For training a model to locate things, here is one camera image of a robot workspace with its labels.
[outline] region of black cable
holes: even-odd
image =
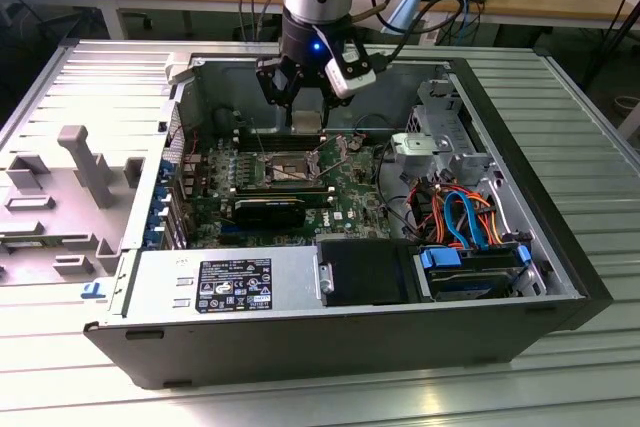
[[[602,39],[602,42],[596,49],[595,51],[596,53],[593,56],[593,60],[589,63],[589,66],[587,67],[587,71],[585,72],[585,75],[582,80],[582,88],[585,91],[589,88],[589,86],[591,85],[595,77],[598,75],[598,72],[601,66],[604,65],[604,63],[606,62],[606,58],[609,56],[609,53],[606,52],[608,50],[607,41],[609,40],[609,35],[613,31],[613,28],[615,27],[616,22],[620,17],[620,13],[622,12],[622,7],[624,7],[624,4],[626,3],[626,1],[627,0],[622,0],[620,2],[620,5],[618,6],[618,11],[616,12],[615,17],[611,21],[611,25],[607,29],[607,32],[605,33],[604,38]]]
[[[267,9],[269,8],[269,6],[271,5],[271,1],[272,0],[267,0],[265,2],[265,4],[262,6],[262,12],[260,12],[260,16],[258,17],[258,27],[257,27],[257,33],[256,33],[256,41],[260,42],[260,32],[262,32],[262,24],[264,22],[264,17],[267,14]]]
[[[400,196],[396,196],[396,197],[393,197],[392,199],[386,200],[384,198],[384,196],[382,195],[382,188],[380,187],[380,172],[382,171],[382,163],[384,162],[384,154],[385,154],[385,152],[387,151],[387,149],[390,146],[391,146],[391,139],[389,139],[389,141],[385,144],[384,148],[382,149],[382,155],[380,156],[380,161],[378,162],[378,171],[376,172],[376,190],[378,192],[378,196],[380,197],[380,200],[382,201],[382,203],[386,207],[387,212],[390,212],[391,215],[393,215],[400,222],[402,222],[405,225],[405,227],[407,228],[407,230],[411,233],[411,235],[413,235],[414,237],[420,238],[419,235],[417,234],[417,232],[415,231],[415,229],[413,228],[413,226],[411,224],[409,224],[409,222],[405,221],[404,217],[402,215],[400,215],[399,213],[397,213],[395,210],[393,210],[391,208],[391,206],[389,205],[389,202],[391,202],[392,199],[395,199],[396,197],[400,197]]]
[[[387,124],[387,126],[389,126],[391,129],[395,129],[395,126],[393,125],[393,122],[391,122],[391,120],[389,119],[389,117],[387,117],[386,115],[383,114],[377,114],[377,113],[371,113],[371,114],[364,114],[362,117],[360,117],[355,124],[353,124],[353,131],[357,134],[358,132],[358,127],[360,127],[360,124],[367,120],[367,119],[371,119],[371,118],[376,118],[376,119],[380,119],[382,120],[385,124]]]
[[[443,0],[430,0],[429,2],[427,2],[427,5],[425,5],[422,8],[418,16],[415,19],[413,19],[413,22],[411,22],[411,24],[409,25],[407,32],[402,36],[402,39],[400,40],[400,43],[398,44],[396,49],[391,53],[391,55],[387,56],[388,62],[390,63],[393,62],[398,57],[398,55],[400,55],[400,52],[407,45],[407,42],[409,42],[409,38],[411,37],[411,34],[414,33],[414,29],[416,28],[416,25],[418,25],[418,22],[422,20],[422,17],[424,17],[425,14],[429,12],[429,10],[431,10],[434,5],[442,1]],[[443,20],[439,24],[433,25],[427,29],[423,29],[422,31],[420,31],[420,33],[426,34],[428,32],[433,32],[434,30],[438,30],[444,27],[445,25],[454,22],[456,17],[458,17],[464,10],[464,1],[463,0],[455,0],[455,1],[458,2],[458,10],[456,10],[455,14],[451,15],[449,18]]]
[[[242,32],[242,41],[247,41],[247,32],[244,30],[244,20],[242,19],[242,0],[238,0],[238,17],[240,17],[240,32]]]
[[[27,9],[29,12],[31,12],[31,14],[36,18],[36,20],[38,22],[40,22],[40,24],[42,26],[44,26],[49,32],[51,32],[51,34],[53,34],[54,39],[56,39],[57,42],[60,42],[62,39],[60,38],[60,36],[56,33],[55,30],[53,30],[51,27],[49,27],[49,25],[46,23],[46,21],[44,21],[42,19],[42,17],[40,17],[35,10],[33,10],[31,8],[31,6],[29,4],[27,4],[24,0],[17,0],[25,9]]]
[[[256,0],[251,0],[251,41],[256,41]]]
[[[458,27],[458,30],[455,31],[455,32],[452,32],[453,31],[453,24],[451,24],[449,26],[449,28],[447,29],[447,31],[444,33],[444,35],[438,40],[438,42],[436,42],[436,45],[442,45],[443,42],[447,39],[447,37],[448,37],[447,45],[451,45],[451,41],[454,38],[466,39],[470,35],[473,35],[474,36],[474,40],[475,40],[475,34],[477,34],[478,30],[480,29],[481,16],[484,13],[484,8],[485,8],[484,2],[476,2],[476,4],[478,5],[478,13],[476,14],[476,16],[473,19],[471,19],[471,22],[469,22],[464,27],[462,25],[460,25]],[[477,22],[477,24],[473,28],[473,30],[471,30],[471,31],[465,33],[464,35],[460,36],[460,32],[462,30],[468,30],[476,22]]]
[[[385,0],[386,4],[389,4],[391,0]],[[418,14],[418,16],[414,19],[414,21],[409,25],[409,27],[407,29],[399,29],[398,27],[395,27],[394,25],[389,24],[386,20],[384,20],[384,18],[382,17],[382,15],[380,15],[380,13],[376,14],[376,17],[378,19],[378,21],[380,21],[380,23],[382,25],[384,25],[387,29],[389,30],[393,30],[394,32],[397,32],[399,34],[404,34],[406,37],[406,40],[403,38],[403,40],[400,41],[400,45],[402,47],[400,47],[400,50],[402,50],[404,48],[404,44],[406,44],[406,42],[408,42],[409,40],[409,36],[411,35],[422,35],[422,34],[428,34],[429,32],[433,32],[434,30],[437,30],[445,25],[447,25],[448,23],[453,23],[454,19],[460,15],[460,12],[462,12],[462,9],[464,8],[461,7],[460,10],[453,16],[449,17],[448,19],[446,19],[444,22],[441,22],[440,24],[433,26],[433,27],[428,27],[426,29],[422,29],[422,30],[415,30],[416,26],[418,25],[418,23],[422,20],[422,17],[424,17],[424,15],[431,9],[431,7],[433,7],[433,5],[435,5],[436,3],[440,2],[441,0],[431,0],[423,9],[423,11],[420,12],[420,14]],[[377,1],[376,0],[371,0],[371,5],[373,7],[375,7],[377,5]],[[390,57],[390,59],[395,59],[395,57],[397,57],[397,54],[392,54],[392,57]]]

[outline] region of power supply label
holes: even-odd
[[[200,262],[196,310],[201,314],[270,310],[271,259]]]

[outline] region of blue cable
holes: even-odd
[[[460,241],[462,246],[465,249],[469,249],[469,242],[460,232],[456,230],[455,224],[453,222],[453,214],[451,213],[451,209],[453,207],[453,201],[456,197],[462,199],[462,203],[464,204],[464,208],[467,211],[467,217],[469,218],[469,230],[471,230],[471,237],[473,237],[473,242],[478,246],[480,250],[486,250],[489,248],[487,241],[484,237],[482,229],[478,227],[478,223],[476,222],[476,212],[473,210],[473,204],[469,197],[467,197],[462,192],[451,192],[447,195],[447,198],[444,201],[444,220],[447,224],[447,229],[449,232],[453,234],[453,236]]]

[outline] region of aluminum extrusion table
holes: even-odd
[[[2,130],[0,167],[12,151],[46,148],[60,122],[78,115],[113,125],[94,137],[111,146],[107,157],[144,156],[145,129],[169,95],[168,55],[244,49],[109,41],[61,47]],[[146,391],[81,333],[106,301],[82,301],[81,284],[0,287],[0,424],[631,425],[640,415],[636,152],[552,59],[524,49],[410,53],[468,60],[614,296],[611,307],[506,365]]]

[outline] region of motherboard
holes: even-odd
[[[189,248],[388,238],[373,182],[380,147],[358,134],[246,134],[194,149],[180,180]]]

